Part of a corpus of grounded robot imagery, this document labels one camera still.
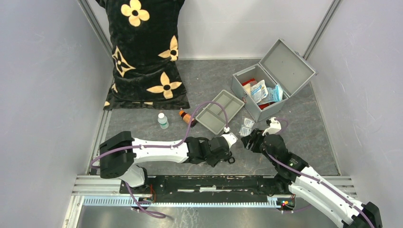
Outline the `clear bag of wipes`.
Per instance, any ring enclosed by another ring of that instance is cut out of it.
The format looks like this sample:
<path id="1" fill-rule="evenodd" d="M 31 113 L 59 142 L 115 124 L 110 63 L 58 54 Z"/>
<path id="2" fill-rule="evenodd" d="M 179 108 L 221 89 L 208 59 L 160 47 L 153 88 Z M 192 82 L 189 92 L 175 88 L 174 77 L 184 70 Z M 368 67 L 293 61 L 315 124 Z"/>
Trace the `clear bag of wipes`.
<path id="1" fill-rule="evenodd" d="M 242 123 L 241 127 L 239 130 L 240 136 L 248 136 L 252 132 L 252 128 L 255 124 L 255 121 L 253 119 L 247 118 L 245 116 L 242 117 Z"/>

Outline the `grey plastic divider tray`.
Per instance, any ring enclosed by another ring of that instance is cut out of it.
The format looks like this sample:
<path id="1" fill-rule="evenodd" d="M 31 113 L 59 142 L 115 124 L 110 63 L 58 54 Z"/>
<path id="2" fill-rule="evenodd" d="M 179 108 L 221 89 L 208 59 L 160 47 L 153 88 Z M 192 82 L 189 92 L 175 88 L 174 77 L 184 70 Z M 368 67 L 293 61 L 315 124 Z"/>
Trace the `grey plastic divider tray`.
<path id="1" fill-rule="evenodd" d="M 235 95 L 227 90 L 222 90 L 213 101 L 220 104 L 228 117 L 228 122 L 241 110 L 244 102 L 238 99 Z M 195 119 L 210 130 L 215 135 L 218 135 L 226 126 L 226 118 L 223 110 L 216 104 L 206 105 L 195 117 Z"/>

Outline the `amber pill bottle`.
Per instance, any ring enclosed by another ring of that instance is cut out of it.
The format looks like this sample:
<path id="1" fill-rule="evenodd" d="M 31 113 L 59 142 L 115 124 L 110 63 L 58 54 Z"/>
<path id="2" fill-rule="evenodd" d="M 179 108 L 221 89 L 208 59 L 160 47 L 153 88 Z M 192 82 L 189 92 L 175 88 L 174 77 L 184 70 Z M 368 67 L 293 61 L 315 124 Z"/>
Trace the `amber pill bottle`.
<path id="1" fill-rule="evenodd" d="M 192 117 L 192 115 L 185 112 L 184 110 L 181 110 L 179 112 L 179 115 L 184 122 L 190 124 L 190 127 L 194 127 L 197 124 L 197 121 Z"/>

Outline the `white wipes packet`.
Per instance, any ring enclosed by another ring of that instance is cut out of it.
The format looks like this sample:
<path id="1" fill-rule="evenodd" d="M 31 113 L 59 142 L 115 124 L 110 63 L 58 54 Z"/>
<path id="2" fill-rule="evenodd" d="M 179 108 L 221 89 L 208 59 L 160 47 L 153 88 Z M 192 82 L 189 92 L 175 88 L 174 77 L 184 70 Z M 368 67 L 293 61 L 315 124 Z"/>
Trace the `white wipes packet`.
<path id="1" fill-rule="evenodd" d="M 250 88 L 250 96 L 256 104 L 266 98 L 268 94 L 269 93 L 266 87 L 265 80 L 259 81 L 257 84 L 251 86 Z"/>

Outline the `red first aid pouch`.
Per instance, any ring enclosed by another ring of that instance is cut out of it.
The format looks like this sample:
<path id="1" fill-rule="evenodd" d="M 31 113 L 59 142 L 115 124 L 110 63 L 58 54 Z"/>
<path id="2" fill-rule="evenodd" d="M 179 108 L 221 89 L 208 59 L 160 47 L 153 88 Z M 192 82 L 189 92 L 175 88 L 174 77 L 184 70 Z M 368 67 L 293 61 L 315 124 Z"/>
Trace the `red first aid pouch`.
<path id="1" fill-rule="evenodd" d="M 257 81 L 256 81 L 254 78 L 252 78 L 252 79 L 250 79 L 250 80 L 248 80 L 248 81 L 242 83 L 242 87 L 243 87 L 243 89 L 246 91 L 246 93 L 247 93 L 248 95 L 250 95 L 250 93 L 251 93 L 251 87 L 254 86 L 254 85 L 256 85 L 256 84 L 257 84 Z M 266 107 L 268 107 L 268 106 L 270 106 L 270 105 L 273 105 L 273 104 L 274 104 L 274 102 L 269 102 L 269 103 L 265 103 L 265 104 L 258 104 L 258 107 L 259 107 L 261 110 L 263 110 L 264 108 L 266 108 Z"/>

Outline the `white plastic bottle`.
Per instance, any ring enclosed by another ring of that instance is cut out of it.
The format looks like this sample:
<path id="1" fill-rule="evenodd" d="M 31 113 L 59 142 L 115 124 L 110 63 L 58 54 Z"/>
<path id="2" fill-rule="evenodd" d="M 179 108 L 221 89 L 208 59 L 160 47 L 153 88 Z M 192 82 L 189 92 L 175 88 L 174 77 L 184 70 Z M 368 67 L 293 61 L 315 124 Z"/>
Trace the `white plastic bottle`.
<path id="1" fill-rule="evenodd" d="M 167 116 L 166 116 L 164 113 L 159 113 L 159 114 L 158 114 L 157 121 L 158 121 L 158 123 L 159 123 L 159 126 L 160 126 L 162 129 L 166 129 L 166 128 L 169 127 L 168 118 L 167 118 Z"/>

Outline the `silver metal case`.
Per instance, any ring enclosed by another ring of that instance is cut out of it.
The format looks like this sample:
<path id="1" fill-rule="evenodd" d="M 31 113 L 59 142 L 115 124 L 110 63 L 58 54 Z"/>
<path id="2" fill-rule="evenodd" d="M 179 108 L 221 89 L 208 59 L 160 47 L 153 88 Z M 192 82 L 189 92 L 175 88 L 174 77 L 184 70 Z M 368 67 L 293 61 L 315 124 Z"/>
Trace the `silver metal case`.
<path id="1" fill-rule="evenodd" d="M 252 119 L 259 122 L 279 112 L 286 101 L 315 75 L 317 71 L 284 39 L 279 38 L 257 64 L 233 74 L 231 89 L 245 103 L 244 107 Z M 267 87 L 281 86 L 284 90 L 282 100 L 261 109 L 243 88 L 242 83 L 251 79 L 257 82 L 263 80 Z"/>

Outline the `black handled scissors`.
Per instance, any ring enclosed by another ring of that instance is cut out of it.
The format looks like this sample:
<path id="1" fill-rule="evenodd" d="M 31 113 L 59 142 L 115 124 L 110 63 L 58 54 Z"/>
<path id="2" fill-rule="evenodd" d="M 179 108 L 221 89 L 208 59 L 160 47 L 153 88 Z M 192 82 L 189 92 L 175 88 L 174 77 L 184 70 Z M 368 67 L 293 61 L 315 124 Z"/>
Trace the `black handled scissors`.
<path id="1" fill-rule="evenodd" d="M 221 162 L 227 162 L 229 164 L 233 164 L 235 161 L 236 160 L 233 156 L 229 156 L 229 157 L 221 159 Z"/>

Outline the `blue gauze packet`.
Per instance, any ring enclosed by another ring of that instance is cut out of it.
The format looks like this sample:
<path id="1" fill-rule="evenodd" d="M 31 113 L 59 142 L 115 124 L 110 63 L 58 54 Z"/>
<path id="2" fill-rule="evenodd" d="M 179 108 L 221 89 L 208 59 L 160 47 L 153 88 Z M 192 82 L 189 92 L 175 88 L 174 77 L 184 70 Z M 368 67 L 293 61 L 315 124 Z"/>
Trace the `blue gauze packet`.
<path id="1" fill-rule="evenodd" d="M 267 88 L 267 90 L 268 95 L 259 102 L 260 105 L 282 101 L 284 90 L 279 84 L 277 84 L 274 88 Z"/>

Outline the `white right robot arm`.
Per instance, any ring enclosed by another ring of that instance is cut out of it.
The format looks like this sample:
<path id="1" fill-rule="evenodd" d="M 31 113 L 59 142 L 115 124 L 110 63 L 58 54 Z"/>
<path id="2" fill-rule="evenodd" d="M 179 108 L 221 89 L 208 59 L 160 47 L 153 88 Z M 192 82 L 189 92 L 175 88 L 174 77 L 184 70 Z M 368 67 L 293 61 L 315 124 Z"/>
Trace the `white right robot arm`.
<path id="1" fill-rule="evenodd" d="M 335 187 L 305 160 L 289 151 L 280 135 L 255 129 L 241 141 L 246 149 L 263 154 L 273 164 L 278 172 L 274 181 L 277 192 L 290 192 L 303 198 L 339 228 L 383 226 L 380 209 L 374 203 L 362 203 Z"/>

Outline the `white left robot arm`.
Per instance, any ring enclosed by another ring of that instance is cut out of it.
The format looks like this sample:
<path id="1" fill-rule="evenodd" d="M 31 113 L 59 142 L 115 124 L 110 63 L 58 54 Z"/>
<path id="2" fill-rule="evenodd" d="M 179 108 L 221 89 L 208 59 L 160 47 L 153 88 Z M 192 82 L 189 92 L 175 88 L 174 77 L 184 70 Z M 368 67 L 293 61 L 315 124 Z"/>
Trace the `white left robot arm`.
<path id="1" fill-rule="evenodd" d="M 184 141 L 150 141 L 133 138 L 130 131 L 123 131 L 99 146 L 99 170 L 103 179 L 118 178 L 137 193 L 149 189 L 144 162 L 175 162 L 215 167 L 219 162 L 233 163 L 230 151 L 238 138 L 233 133 L 207 139 L 187 137 Z"/>

